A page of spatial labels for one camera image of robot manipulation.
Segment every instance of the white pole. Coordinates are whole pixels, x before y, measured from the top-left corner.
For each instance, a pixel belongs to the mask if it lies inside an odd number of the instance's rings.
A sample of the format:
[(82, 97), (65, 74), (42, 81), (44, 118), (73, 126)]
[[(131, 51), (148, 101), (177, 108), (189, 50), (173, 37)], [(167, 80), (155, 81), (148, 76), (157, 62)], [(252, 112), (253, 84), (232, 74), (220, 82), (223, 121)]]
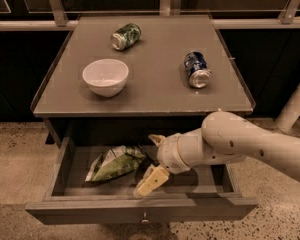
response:
[(300, 84), (276, 119), (276, 126), (288, 132), (300, 116)]

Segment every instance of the green chip bag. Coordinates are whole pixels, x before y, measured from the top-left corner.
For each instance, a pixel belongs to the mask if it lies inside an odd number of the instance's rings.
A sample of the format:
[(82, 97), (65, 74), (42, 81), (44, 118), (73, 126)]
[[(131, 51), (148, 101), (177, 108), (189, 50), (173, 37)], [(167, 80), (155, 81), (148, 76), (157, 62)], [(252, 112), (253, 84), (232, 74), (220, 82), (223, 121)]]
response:
[(112, 148), (92, 163), (86, 182), (115, 179), (133, 172), (146, 157), (147, 155), (137, 146)]

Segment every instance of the floor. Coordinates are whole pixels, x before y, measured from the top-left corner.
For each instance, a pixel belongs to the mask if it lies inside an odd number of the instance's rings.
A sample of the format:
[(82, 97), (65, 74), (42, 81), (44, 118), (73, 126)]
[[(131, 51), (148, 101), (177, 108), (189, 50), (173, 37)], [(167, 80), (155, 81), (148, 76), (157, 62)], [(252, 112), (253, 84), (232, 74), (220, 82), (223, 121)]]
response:
[[(243, 196), (259, 202), (241, 221), (43, 225), (24, 205), (42, 199), (53, 173), (58, 148), (47, 134), (43, 123), (0, 123), (0, 239), (300, 239), (300, 184), (250, 158), (231, 165)], [(289, 134), (300, 137), (300, 119)]]

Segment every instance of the green can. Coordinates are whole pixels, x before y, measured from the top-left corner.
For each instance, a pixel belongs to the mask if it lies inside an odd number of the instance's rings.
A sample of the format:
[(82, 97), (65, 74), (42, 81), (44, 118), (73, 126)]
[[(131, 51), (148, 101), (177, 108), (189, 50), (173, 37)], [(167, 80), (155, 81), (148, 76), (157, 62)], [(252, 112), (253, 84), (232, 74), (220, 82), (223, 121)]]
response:
[(123, 51), (136, 43), (140, 36), (140, 27), (137, 24), (129, 23), (112, 34), (111, 44), (114, 49)]

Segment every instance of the drawer handle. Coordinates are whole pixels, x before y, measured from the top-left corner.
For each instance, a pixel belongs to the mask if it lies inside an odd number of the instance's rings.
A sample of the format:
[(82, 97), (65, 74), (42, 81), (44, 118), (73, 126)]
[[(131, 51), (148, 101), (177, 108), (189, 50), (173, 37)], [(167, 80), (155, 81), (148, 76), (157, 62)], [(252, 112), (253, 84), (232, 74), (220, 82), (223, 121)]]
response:
[(147, 219), (147, 213), (143, 212), (143, 219), (140, 221), (141, 224), (149, 224), (150, 220)]

